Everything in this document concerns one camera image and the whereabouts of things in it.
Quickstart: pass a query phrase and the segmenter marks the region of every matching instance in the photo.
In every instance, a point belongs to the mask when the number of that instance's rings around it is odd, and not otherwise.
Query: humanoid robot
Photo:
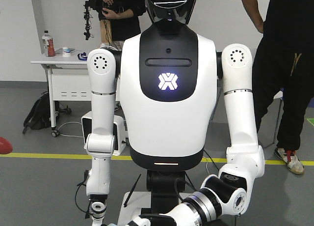
[[[255,178],[263,176],[251,91],[252,56],[240,44],[221,55],[223,89],[231,146],[219,175],[181,202],[185,170],[203,156],[216,101],[217,53],[214,43],[187,27],[195,0],[145,0],[151,27],[125,41],[122,55],[100,48],[88,55],[92,89],[92,129],[86,151],[92,169],[86,184],[92,226],[101,226],[110,186],[115,138],[115,78],[128,125],[133,161],[147,169],[150,207],[132,213],[129,226],[201,226],[221,215],[245,213]]]

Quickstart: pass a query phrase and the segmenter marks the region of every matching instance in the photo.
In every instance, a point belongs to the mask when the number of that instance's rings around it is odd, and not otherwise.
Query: man in black pants
[[[262,20],[257,0],[242,0],[256,29],[263,33],[252,74],[256,127],[267,113],[274,95],[284,89],[284,113],[275,154],[295,174],[304,167],[295,151],[305,110],[314,97],[314,4],[313,0],[270,0]]]
[[[103,8],[100,19],[105,16],[110,20],[111,37],[114,47],[121,49],[123,42],[141,33],[138,16],[146,11],[145,0],[103,0],[109,8],[118,8],[119,12]]]

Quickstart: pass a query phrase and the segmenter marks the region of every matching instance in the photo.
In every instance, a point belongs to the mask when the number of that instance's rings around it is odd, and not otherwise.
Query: black backpack
[[[60,103],[55,101],[54,105],[56,120],[58,120],[60,117]],[[42,96],[35,102],[23,125],[23,134],[26,133],[28,127],[38,130],[51,126],[49,93],[47,91],[43,92]]]

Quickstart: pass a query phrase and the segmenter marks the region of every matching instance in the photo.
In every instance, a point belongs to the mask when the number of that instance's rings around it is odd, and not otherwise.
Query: plastic bottle
[[[53,38],[49,35],[48,30],[45,30],[44,35],[42,37],[44,43],[45,55],[47,57],[54,57],[55,51],[53,46]]]

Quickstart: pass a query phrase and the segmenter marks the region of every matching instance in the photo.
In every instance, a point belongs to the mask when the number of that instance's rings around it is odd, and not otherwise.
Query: yellow floor line
[[[0,155],[0,157],[11,158],[39,158],[39,159],[68,159],[68,160],[91,160],[89,155],[79,154],[44,154],[44,153],[10,153],[7,155]],[[112,160],[131,161],[131,156],[112,156]],[[216,163],[226,163],[225,158],[213,158]],[[211,162],[210,158],[202,158],[202,162]],[[266,160],[266,165],[285,165],[283,161]],[[314,166],[314,161],[302,161],[305,166]]]

